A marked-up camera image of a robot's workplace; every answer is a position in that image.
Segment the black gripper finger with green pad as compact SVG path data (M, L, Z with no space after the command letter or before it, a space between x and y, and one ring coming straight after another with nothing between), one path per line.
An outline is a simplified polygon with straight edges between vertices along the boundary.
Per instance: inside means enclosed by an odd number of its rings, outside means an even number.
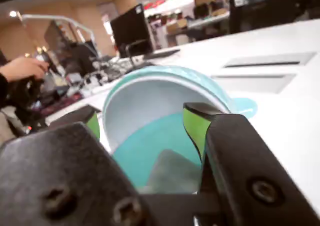
M200 192L213 191L219 226L317 226L320 219L264 140L241 114L183 105L183 126L202 161Z
M3 226L148 226L149 210L83 123L46 129L0 149Z

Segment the person's bare hand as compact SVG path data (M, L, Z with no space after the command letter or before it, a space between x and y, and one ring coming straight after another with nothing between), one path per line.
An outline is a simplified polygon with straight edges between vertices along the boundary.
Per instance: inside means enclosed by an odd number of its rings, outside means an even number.
M19 81L29 77L42 79L49 69L49 64L30 57L18 57L0 68L0 74L8 82Z

